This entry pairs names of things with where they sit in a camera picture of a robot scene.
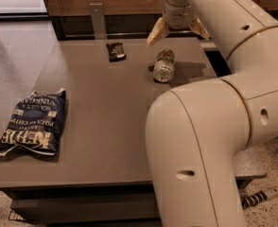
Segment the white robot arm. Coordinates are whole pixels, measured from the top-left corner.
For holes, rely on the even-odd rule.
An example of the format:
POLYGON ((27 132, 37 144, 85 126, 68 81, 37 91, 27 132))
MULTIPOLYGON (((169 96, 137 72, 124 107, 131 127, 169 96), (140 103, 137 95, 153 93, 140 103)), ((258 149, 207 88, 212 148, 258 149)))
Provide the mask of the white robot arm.
POLYGON ((278 136, 278 21, 252 0, 165 0, 172 27, 200 19, 231 70, 151 105, 146 147, 164 227, 246 227, 240 151, 278 136))

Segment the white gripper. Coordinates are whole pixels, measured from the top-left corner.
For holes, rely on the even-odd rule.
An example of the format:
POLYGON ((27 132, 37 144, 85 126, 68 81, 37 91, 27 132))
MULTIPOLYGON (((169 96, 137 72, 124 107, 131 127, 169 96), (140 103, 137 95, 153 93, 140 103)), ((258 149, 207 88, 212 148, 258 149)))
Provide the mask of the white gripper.
POLYGON ((209 40, 210 35, 192 8, 187 6, 175 6, 165 1, 163 17, 159 18, 148 35, 147 44, 153 46, 169 34, 168 26, 174 29, 190 27, 204 40, 209 40))

